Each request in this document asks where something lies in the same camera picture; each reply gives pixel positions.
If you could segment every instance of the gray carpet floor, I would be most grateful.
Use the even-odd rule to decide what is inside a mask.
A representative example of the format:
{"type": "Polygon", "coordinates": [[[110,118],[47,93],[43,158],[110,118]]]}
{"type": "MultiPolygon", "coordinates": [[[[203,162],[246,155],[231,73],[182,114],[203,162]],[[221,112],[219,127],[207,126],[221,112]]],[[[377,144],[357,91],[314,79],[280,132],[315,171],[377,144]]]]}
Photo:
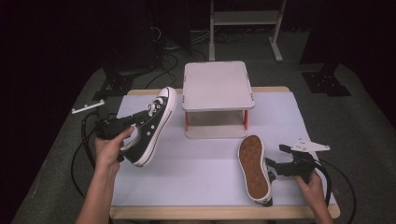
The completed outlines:
{"type": "MultiPolygon", "coordinates": [[[[293,91],[306,129],[313,142],[331,146],[330,151],[318,156],[348,178],[356,192],[356,215],[353,223],[394,223],[396,213],[396,131],[373,99],[365,91],[359,77],[340,64],[335,75],[347,87],[352,96],[329,97],[323,93],[311,93],[302,72],[318,71],[322,64],[299,64],[308,32],[281,32],[279,49],[284,58],[277,63],[268,43],[270,33],[237,35],[240,41],[216,45],[217,61],[243,61],[252,86],[286,86],[293,91]]],[[[175,56],[163,56],[164,68],[177,66],[173,77],[156,71],[137,77],[132,89],[160,89],[165,86],[182,88],[184,65],[203,62],[208,58],[207,44],[194,45],[191,52],[170,52],[175,56]]],[[[106,79],[99,69],[86,83],[75,108],[92,104],[92,97],[106,79]]],[[[121,97],[109,97],[106,104],[118,112],[121,97]]],[[[70,114],[64,121],[40,173],[26,195],[13,223],[73,223],[83,198],[75,189],[71,178],[71,163],[81,143],[80,125],[86,114],[70,114]]],[[[352,190],[343,176],[331,166],[327,167],[332,178],[332,191],[341,209],[335,223],[347,223],[353,209],[352,190]]],[[[85,191],[92,177],[92,168],[81,148],[75,159],[74,176],[85,191]]],[[[133,223],[114,221],[114,223],[133,223]]],[[[311,223],[312,220],[277,220],[276,223],[311,223]]]]}

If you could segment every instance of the white metal frame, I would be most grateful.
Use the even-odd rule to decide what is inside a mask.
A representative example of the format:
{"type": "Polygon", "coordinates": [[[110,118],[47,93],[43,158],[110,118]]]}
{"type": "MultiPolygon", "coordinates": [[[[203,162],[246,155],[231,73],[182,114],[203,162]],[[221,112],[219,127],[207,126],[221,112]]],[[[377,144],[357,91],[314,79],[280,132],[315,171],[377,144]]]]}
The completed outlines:
{"type": "Polygon", "coordinates": [[[279,10],[264,11],[215,11],[215,0],[210,2],[210,41],[209,61],[215,61],[215,26],[216,25],[258,25],[274,24],[274,35],[269,37],[270,45],[278,63],[283,62],[282,55],[277,47],[277,37],[282,23],[287,0],[282,0],[279,10]]]}

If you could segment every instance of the small white shelf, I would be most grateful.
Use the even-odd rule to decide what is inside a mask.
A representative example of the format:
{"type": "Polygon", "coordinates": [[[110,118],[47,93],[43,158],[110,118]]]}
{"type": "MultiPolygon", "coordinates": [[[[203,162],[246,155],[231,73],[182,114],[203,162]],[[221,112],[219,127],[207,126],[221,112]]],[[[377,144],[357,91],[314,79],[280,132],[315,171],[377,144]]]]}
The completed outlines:
{"type": "Polygon", "coordinates": [[[182,107],[189,138],[245,137],[254,107],[245,64],[187,63],[182,107]]]}

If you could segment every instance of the white paper sheet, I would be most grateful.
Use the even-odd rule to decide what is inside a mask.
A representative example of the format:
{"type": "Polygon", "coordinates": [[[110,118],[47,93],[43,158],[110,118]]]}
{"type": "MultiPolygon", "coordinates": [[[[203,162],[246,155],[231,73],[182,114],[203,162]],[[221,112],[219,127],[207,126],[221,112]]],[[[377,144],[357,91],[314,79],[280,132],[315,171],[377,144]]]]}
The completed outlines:
{"type": "MultiPolygon", "coordinates": [[[[124,96],[118,117],[146,109],[154,98],[124,96]]],[[[280,151],[278,145],[292,146],[299,138],[309,140],[292,92],[260,92],[254,93],[254,98],[248,135],[260,137],[269,159],[292,161],[291,155],[280,151]]],[[[254,205],[237,157],[242,140],[187,138],[179,95],[177,110],[163,129],[151,163],[142,168],[127,160],[120,164],[112,205],[254,205]]],[[[272,190],[274,205],[305,204],[291,177],[277,176],[272,190]]]]}

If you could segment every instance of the sneaker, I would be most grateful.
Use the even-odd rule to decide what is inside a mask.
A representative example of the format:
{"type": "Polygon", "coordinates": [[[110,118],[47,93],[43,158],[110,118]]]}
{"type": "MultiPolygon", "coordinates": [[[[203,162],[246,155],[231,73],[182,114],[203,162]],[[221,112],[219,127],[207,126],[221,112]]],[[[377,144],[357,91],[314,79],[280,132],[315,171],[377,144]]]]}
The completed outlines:
{"type": "Polygon", "coordinates": [[[271,182],[265,164],[262,140],[257,135],[246,137],[239,147],[238,158],[250,199],[257,204],[271,206],[271,182]]]}
{"type": "Polygon", "coordinates": [[[148,104],[146,121],[136,123],[137,137],[121,148],[121,154],[133,165],[142,167],[150,163],[158,145],[161,131],[172,118],[177,106],[177,93],[171,87],[162,89],[157,98],[148,104]]]}

